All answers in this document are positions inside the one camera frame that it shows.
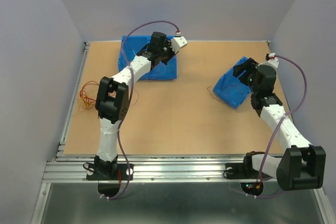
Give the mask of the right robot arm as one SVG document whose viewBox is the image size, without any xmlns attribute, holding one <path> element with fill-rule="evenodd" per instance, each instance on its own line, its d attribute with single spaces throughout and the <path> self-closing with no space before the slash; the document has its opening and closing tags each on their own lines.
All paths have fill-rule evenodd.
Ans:
<svg viewBox="0 0 336 224">
<path fill-rule="evenodd" d="M 265 181 L 274 178 L 281 191 L 319 189 L 323 185 L 326 152 L 314 146 L 296 128 L 274 93 L 277 69 L 282 56 L 267 54 L 265 62 L 248 58 L 233 66 L 233 76 L 250 88 L 251 106 L 272 130 L 264 152 L 246 153 L 242 163 L 227 167 L 227 179 L 246 179 L 240 193 L 253 198 L 265 198 Z"/>
</svg>

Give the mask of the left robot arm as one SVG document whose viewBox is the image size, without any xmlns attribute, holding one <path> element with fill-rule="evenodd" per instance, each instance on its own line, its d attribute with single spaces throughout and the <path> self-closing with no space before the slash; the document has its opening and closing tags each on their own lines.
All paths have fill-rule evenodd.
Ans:
<svg viewBox="0 0 336 224">
<path fill-rule="evenodd" d="M 93 163 L 84 163 L 87 180 L 120 178 L 118 171 L 118 134 L 130 107 L 134 84 L 159 63 L 165 65 L 184 47 L 187 40 L 180 33 L 172 38 L 154 32 L 133 60 L 112 77 L 100 80 L 95 108 L 100 121 L 99 148 Z"/>
</svg>

